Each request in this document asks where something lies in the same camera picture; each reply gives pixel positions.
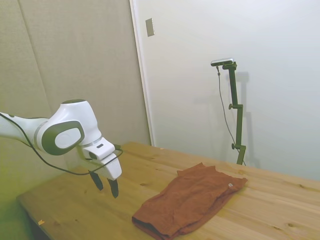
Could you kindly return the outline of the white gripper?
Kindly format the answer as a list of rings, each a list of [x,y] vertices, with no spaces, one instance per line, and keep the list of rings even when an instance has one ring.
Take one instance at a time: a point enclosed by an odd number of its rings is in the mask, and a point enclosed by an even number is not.
[[[119,196],[119,186],[117,178],[122,174],[122,168],[116,154],[111,153],[102,160],[86,160],[81,159],[80,165],[90,172],[90,177],[99,191],[103,190],[104,186],[99,175],[108,178],[108,183],[112,196],[116,199]]]

